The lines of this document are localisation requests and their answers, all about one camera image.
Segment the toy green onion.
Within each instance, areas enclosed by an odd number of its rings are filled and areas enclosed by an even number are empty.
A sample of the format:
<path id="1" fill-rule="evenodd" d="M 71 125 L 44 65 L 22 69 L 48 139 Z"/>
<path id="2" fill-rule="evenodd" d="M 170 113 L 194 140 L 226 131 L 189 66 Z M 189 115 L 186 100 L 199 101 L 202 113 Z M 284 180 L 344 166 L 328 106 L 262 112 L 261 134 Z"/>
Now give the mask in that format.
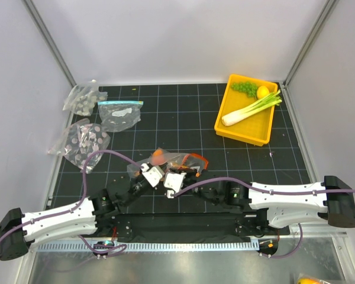
<path id="1" fill-rule="evenodd" d="M 276 92 L 271 92 L 264 98 L 257 100 L 249 106 L 224 115 L 221 118 L 221 121 L 227 127 L 232 126 L 240 121 L 245 120 L 250 116 L 256 115 L 264 111 L 265 109 L 271 108 L 275 105 L 279 105 L 282 102 L 282 98 L 279 95 L 280 90 Z"/>

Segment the red orange toy mango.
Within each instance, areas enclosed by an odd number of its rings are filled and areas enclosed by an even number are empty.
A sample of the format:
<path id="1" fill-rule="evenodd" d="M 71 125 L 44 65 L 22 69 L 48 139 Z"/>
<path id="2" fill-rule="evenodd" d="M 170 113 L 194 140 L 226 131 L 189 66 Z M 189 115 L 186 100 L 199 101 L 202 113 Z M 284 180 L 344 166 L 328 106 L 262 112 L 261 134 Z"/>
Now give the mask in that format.
<path id="1" fill-rule="evenodd" d="M 162 149 L 157 149 L 152 155 L 151 155 L 151 164 L 153 166 L 158 166 L 161 164 L 164 164 L 166 159 L 164 158 L 164 151 Z"/>

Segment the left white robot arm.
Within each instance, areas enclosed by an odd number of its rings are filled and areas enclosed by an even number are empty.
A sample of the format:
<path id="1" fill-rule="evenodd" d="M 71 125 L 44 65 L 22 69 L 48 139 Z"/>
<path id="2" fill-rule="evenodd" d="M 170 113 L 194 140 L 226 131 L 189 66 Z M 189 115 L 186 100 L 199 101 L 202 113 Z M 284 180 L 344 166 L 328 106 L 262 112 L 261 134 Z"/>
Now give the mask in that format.
<path id="1" fill-rule="evenodd" d="M 94 234 L 106 237 L 112 233 L 112 220 L 121 213 L 121 208 L 157 184 L 157 180 L 139 174 L 129 181 L 118 179 L 92 196 L 58 208 L 29 213 L 11 209 L 0 222 L 0 260 L 17 259 L 31 248 L 65 237 Z"/>

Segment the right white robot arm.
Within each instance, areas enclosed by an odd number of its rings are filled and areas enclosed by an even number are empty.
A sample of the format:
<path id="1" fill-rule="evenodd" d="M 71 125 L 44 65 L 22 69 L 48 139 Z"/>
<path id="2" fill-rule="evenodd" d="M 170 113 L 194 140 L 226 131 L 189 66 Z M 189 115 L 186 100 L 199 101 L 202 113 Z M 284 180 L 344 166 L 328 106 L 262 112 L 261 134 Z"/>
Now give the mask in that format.
<path id="1" fill-rule="evenodd" d="M 254 220 L 260 234 L 291 224 L 326 221 L 338 228 L 355 228 L 355 190 L 336 176 L 304 185 L 246 183 L 234 177 L 202 180 L 180 190 L 209 198 L 214 204 L 242 211 L 264 210 Z"/>

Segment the orange zipper clear bag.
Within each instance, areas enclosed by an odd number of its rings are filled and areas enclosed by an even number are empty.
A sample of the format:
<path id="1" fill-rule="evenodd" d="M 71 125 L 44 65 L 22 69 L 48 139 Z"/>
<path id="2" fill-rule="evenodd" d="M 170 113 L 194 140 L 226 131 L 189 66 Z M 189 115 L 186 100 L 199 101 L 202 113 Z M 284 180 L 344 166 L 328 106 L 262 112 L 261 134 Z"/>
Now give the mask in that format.
<path id="1" fill-rule="evenodd" d="M 193 169 L 196 170 L 196 176 L 199 176 L 203 170 L 207 169 L 209 164 L 206 158 L 195 153 L 172 153 L 166 150 L 163 151 L 164 151 L 164 158 L 166 159 L 166 161 L 164 164 L 159 165 L 159 167 L 161 167 L 161 169 L 164 171 L 164 175 L 170 169 L 176 169 L 176 170 Z M 150 162 L 151 162 L 151 156 L 137 163 L 139 165 L 142 165 L 143 163 L 152 165 Z M 142 175 L 141 168 L 137 168 L 133 164 L 129 164 L 127 166 L 127 173 L 131 178 L 136 178 L 138 175 Z"/>

